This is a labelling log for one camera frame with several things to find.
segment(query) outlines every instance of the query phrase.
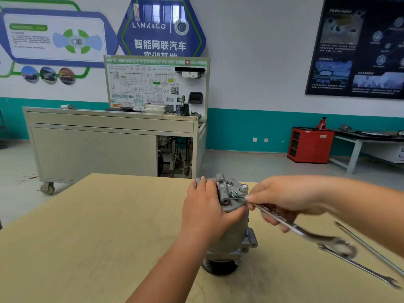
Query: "forearm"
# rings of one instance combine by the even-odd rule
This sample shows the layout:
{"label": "forearm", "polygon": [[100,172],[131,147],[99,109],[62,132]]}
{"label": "forearm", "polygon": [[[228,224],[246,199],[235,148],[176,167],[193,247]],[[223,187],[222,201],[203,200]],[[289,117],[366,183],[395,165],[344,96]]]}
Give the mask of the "forearm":
{"label": "forearm", "polygon": [[322,202],[331,214],[404,257],[404,192],[336,178]]}
{"label": "forearm", "polygon": [[198,236],[180,234],[126,303],[185,302],[207,248]]}

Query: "person's left hand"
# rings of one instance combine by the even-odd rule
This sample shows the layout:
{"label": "person's left hand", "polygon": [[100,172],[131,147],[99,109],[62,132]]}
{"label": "person's left hand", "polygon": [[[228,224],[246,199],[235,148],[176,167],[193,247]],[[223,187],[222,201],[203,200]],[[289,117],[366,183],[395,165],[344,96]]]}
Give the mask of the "person's left hand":
{"label": "person's left hand", "polygon": [[193,180],[188,188],[182,209],[181,233],[198,236],[210,246],[239,222],[247,211],[248,208],[243,206],[226,213],[220,206],[216,183],[212,180],[206,182],[206,178],[202,177],[198,187]]}

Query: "red cabinet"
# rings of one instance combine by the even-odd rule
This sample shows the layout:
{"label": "red cabinet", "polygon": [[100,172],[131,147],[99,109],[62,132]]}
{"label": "red cabinet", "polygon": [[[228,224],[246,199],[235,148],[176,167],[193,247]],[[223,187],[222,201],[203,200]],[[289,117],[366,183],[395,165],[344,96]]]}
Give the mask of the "red cabinet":
{"label": "red cabinet", "polygon": [[334,132],[293,128],[288,158],[296,163],[328,163]]}

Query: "floor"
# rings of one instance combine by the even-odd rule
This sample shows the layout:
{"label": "floor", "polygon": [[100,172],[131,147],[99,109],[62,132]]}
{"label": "floor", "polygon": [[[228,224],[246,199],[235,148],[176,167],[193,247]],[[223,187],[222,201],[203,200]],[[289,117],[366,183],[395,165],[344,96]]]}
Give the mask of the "floor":
{"label": "floor", "polygon": [[[217,173],[243,182],[260,182],[275,175],[320,174],[349,177],[377,185],[403,189],[404,170],[374,159],[360,159],[353,175],[333,164],[294,163],[285,154],[249,154],[207,150],[202,174],[215,177]],[[39,191],[33,151],[29,143],[17,143],[0,150],[0,219],[3,226],[23,216],[49,200]],[[70,185],[55,183],[55,194]]]}

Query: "white desk leg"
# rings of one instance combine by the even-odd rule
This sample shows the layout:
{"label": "white desk leg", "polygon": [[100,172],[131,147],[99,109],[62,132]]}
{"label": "white desk leg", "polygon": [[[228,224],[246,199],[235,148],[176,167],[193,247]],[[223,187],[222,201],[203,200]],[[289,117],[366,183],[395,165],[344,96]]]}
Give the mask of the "white desk leg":
{"label": "white desk leg", "polygon": [[355,142],[355,147],[353,148],[352,151],[352,155],[351,155],[351,160],[350,163],[348,165],[348,174],[352,174],[354,172],[355,166],[356,166],[356,162],[357,162],[357,158],[359,157],[359,153],[360,153],[360,149],[362,148],[362,141],[361,140],[357,140]]}

